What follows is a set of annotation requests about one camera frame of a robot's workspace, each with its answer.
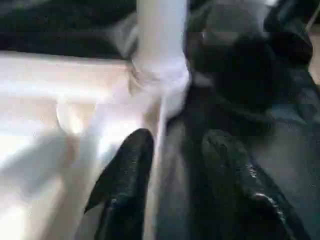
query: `white pole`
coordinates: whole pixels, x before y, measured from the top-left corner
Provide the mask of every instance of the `white pole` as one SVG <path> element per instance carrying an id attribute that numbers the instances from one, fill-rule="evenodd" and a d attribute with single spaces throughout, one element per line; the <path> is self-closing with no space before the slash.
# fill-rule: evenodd
<path id="1" fill-rule="evenodd" d="M 134 82 L 171 102 L 168 115 L 184 103 L 189 83 L 183 36 L 187 0 L 137 0 L 138 50 L 133 60 Z"/>

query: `black object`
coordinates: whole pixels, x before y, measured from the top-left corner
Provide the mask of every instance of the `black object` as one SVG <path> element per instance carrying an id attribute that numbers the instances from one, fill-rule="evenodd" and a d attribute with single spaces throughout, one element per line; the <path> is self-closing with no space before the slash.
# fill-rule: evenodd
<path id="1" fill-rule="evenodd" d="M 153 147 L 150 132 L 136 130 L 99 177 L 85 210 L 104 205 L 94 239 L 142 239 Z"/>
<path id="2" fill-rule="evenodd" d="M 281 191 L 226 132 L 210 130 L 202 142 L 220 239 L 310 239 Z"/>

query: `white pipe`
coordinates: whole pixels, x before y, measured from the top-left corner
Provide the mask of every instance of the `white pipe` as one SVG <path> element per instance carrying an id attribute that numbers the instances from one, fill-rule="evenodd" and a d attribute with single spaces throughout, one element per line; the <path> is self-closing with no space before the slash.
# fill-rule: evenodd
<path id="1" fill-rule="evenodd" d="M 187 0 L 137 0 L 137 12 L 134 86 L 166 99 L 170 102 L 168 115 L 174 115 L 184 104 L 189 85 L 183 52 Z"/>
<path id="2" fill-rule="evenodd" d="M 137 0 L 138 61 L 158 68 L 184 59 L 187 0 Z"/>

